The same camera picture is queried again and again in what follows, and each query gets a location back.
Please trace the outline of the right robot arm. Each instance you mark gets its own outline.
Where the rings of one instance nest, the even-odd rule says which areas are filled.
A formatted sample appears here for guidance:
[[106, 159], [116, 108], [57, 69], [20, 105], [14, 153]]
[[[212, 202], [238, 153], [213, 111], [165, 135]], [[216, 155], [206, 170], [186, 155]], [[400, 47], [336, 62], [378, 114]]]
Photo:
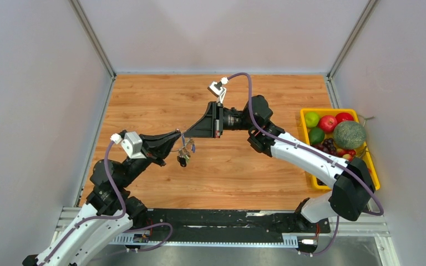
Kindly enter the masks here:
[[325, 183], [330, 192], [297, 207], [295, 225], [301, 231], [334, 216], [356, 221], [376, 190], [366, 162], [336, 157], [296, 139], [270, 120], [272, 114], [262, 95], [253, 96], [242, 111], [212, 101], [184, 136], [219, 138], [225, 130], [246, 130], [255, 151], [294, 164]]

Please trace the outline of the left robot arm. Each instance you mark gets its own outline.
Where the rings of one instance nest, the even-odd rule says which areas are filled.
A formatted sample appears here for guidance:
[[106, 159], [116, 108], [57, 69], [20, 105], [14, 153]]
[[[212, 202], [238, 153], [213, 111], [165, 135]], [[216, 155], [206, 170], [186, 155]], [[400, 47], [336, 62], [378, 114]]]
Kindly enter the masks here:
[[147, 208], [126, 188], [150, 165], [165, 166], [179, 130], [139, 135], [125, 130], [112, 134], [104, 158], [90, 177], [94, 185], [86, 203], [63, 233], [44, 251], [28, 255], [23, 265], [88, 265], [116, 236], [142, 229]]

